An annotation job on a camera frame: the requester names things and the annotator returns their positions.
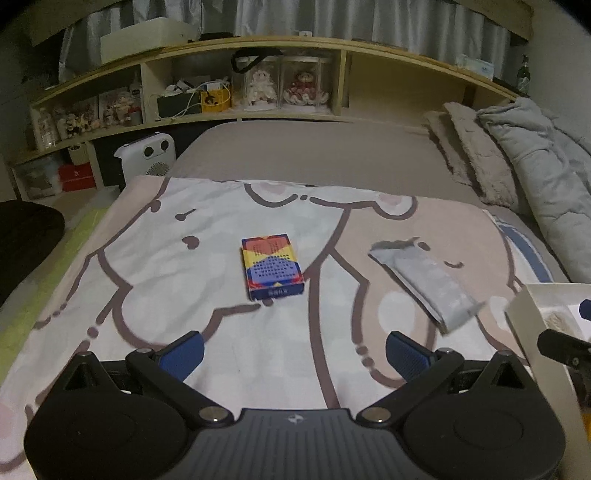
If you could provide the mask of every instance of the green bottle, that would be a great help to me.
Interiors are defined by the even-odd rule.
[[[517,89],[523,95],[527,95],[530,90],[530,68],[528,66],[529,58],[527,55],[523,55],[523,63],[517,71]]]

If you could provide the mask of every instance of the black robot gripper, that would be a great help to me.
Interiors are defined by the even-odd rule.
[[[236,420],[183,380],[201,363],[189,332],[124,361],[79,353],[25,434],[40,480],[536,480],[564,432],[510,351],[486,361],[430,352],[399,332],[385,345],[407,381],[367,406],[256,410]]]

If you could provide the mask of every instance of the logo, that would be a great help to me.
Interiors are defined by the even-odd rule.
[[[299,413],[294,413],[293,415],[287,417],[286,420],[290,423],[293,423],[293,425],[298,425],[299,423],[302,423],[305,420],[305,418],[302,417]]]

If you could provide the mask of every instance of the silver curtain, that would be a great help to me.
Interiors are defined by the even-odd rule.
[[[169,17],[202,33],[361,38],[405,47],[454,64],[462,53],[489,61],[500,77],[509,31],[447,0],[124,0],[66,29],[60,81],[100,65],[100,37],[135,23]]]

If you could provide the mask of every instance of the green blanket edge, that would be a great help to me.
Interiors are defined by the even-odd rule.
[[[107,209],[91,210],[84,215],[73,230],[66,233],[69,239],[63,244],[63,255],[39,282],[37,291],[31,296],[28,303],[21,308],[12,322],[0,334],[0,385],[4,382],[43,307],[106,211]]]

